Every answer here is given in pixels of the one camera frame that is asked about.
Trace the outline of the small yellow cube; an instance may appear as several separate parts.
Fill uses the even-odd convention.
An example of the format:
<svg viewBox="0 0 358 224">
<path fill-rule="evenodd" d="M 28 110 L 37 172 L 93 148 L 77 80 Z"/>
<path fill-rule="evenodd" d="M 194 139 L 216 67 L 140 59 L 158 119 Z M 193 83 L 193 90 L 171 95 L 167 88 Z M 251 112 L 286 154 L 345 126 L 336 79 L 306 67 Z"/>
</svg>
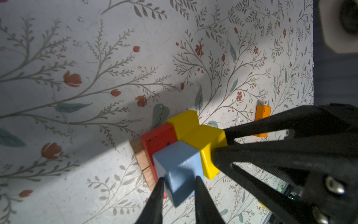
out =
<svg viewBox="0 0 358 224">
<path fill-rule="evenodd" d="M 228 146 L 224 130 L 199 125 L 185 135 L 182 141 L 199 151 L 204 176 L 209 180 L 214 179 L 220 171 L 213 164 L 213 154 L 217 148 Z"/>
</svg>

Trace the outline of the red block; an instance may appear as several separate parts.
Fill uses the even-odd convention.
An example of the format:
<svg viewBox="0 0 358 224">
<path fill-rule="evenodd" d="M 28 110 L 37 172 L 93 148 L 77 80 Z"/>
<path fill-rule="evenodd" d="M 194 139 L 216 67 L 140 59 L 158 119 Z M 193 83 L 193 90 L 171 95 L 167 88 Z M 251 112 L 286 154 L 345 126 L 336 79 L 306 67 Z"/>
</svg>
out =
<svg viewBox="0 0 358 224">
<path fill-rule="evenodd" d="M 153 175 L 155 186 L 158 182 L 158 176 L 153 161 L 153 154 L 177 141 L 174 126 L 170 124 L 161 125 L 142 135 L 140 140 L 149 162 L 150 174 Z"/>
</svg>

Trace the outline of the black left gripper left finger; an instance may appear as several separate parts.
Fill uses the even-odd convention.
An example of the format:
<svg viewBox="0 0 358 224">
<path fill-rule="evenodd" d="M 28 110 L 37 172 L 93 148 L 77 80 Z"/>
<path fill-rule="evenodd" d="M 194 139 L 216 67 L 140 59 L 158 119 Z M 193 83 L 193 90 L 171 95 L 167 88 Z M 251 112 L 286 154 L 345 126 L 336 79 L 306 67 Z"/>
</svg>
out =
<svg viewBox="0 0 358 224">
<path fill-rule="evenodd" d="M 147 204 L 135 224 L 162 224 L 165 179 L 161 177 L 155 185 Z"/>
</svg>

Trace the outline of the natural wood block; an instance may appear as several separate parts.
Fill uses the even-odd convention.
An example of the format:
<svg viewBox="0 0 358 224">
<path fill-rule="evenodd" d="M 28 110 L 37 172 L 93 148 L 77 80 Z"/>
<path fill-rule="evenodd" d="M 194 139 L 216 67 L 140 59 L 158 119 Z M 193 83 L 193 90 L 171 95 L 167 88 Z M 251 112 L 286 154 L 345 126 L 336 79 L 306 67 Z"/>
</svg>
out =
<svg viewBox="0 0 358 224">
<path fill-rule="evenodd" d="M 150 164 L 148 162 L 147 156 L 145 154 L 145 151 L 143 149 L 141 140 L 139 138 L 135 139 L 130 142 L 130 145 L 133 149 L 133 152 L 135 154 L 135 157 L 137 159 L 139 167 L 142 171 L 142 174 L 144 175 L 147 186 L 150 191 L 153 191 L 157 181 L 155 180 L 155 178 L 153 176 L 153 173 L 152 173 Z"/>
</svg>

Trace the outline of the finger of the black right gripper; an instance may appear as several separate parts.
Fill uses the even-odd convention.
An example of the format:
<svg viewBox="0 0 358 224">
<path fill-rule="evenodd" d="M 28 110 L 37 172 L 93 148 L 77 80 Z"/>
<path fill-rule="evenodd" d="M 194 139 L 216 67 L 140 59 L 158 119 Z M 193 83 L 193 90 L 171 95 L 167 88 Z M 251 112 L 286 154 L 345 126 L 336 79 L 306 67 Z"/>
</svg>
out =
<svg viewBox="0 0 358 224">
<path fill-rule="evenodd" d="M 229 145 L 236 138 L 294 130 L 294 137 L 312 137 L 358 129 L 358 108 L 353 105 L 302 105 L 269 117 L 224 129 Z"/>
<path fill-rule="evenodd" d="M 301 199 L 289 199 L 241 169 L 240 162 L 252 163 L 301 186 Z M 358 221 L 356 134 L 235 144 L 218 148 L 213 163 L 285 224 L 355 224 Z"/>
</svg>

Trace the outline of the light blue cube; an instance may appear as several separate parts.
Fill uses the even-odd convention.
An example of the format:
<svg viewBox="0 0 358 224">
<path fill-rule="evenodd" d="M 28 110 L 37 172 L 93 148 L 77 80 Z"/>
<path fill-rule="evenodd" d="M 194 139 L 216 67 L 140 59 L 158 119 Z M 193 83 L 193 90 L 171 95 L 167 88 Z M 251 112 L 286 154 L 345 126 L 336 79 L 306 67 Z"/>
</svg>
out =
<svg viewBox="0 0 358 224">
<path fill-rule="evenodd" d="M 174 207 L 194 195 L 195 179 L 204 173 L 199 150 L 177 141 L 153 154 L 158 178 L 165 179 L 164 192 Z"/>
</svg>

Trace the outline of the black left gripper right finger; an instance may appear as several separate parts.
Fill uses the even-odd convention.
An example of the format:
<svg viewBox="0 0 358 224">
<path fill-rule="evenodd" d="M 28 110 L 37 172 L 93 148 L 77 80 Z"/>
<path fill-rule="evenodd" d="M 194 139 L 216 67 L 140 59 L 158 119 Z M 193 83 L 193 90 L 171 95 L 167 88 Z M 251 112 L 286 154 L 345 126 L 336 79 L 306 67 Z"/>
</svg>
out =
<svg viewBox="0 0 358 224">
<path fill-rule="evenodd" d="M 197 224 L 225 224 L 200 176 L 195 179 L 195 218 Z"/>
</svg>

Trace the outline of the yellow rectangular block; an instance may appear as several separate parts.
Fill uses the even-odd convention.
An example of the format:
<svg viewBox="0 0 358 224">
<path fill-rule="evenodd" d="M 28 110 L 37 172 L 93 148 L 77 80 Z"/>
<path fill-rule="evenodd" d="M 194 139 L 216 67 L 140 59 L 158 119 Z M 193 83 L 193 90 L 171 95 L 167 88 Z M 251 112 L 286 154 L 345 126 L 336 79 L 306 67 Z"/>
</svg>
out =
<svg viewBox="0 0 358 224">
<path fill-rule="evenodd" d="M 180 141 L 189 132 L 199 126 L 199 119 L 196 111 L 187 110 L 167 120 L 175 130 L 177 140 Z"/>
</svg>

